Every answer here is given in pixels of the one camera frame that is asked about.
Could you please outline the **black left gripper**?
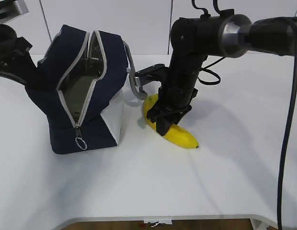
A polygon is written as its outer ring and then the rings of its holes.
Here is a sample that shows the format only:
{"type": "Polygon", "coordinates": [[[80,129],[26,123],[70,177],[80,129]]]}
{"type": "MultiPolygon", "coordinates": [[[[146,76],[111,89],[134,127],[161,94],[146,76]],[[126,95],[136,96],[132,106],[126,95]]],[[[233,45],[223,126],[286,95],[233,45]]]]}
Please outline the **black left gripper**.
{"type": "Polygon", "coordinates": [[[0,77],[15,81],[32,90],[54,91],[50,78],[33,62],[29,51],[33,46],[18,37],[10,26],[0,24],[0,77]]]}

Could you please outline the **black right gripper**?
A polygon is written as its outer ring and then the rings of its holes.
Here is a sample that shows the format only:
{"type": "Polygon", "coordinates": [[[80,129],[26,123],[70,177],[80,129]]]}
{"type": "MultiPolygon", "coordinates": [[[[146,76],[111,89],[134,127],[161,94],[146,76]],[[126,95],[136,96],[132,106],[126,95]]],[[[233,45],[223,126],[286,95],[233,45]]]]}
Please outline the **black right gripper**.
{"type": "Polygon", "coordinates": [[[156,131],[164,136],[173,124],[178,124],[190,111],[190,102],[196,96],[194,89],[198,72],[169,71],[158,90],[158,100],[147,111],[147,119],[156,123],[156,131]]]}

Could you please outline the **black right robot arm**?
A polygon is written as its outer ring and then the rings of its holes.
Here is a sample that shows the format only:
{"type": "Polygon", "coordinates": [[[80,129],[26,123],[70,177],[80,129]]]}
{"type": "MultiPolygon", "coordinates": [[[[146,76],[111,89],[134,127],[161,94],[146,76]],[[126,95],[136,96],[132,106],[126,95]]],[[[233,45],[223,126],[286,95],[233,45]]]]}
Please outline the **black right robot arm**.
{"type": "Polygon", "coordinates": [[[257,51],[297,58],[297,17],[255,23],[242,14],[180,18],[172,25],[170,41],[170,64],[158,100],[146,115],[161,136],[190,111],[195,83],[208,56],[239,58],[248,51],[257,51]]]}

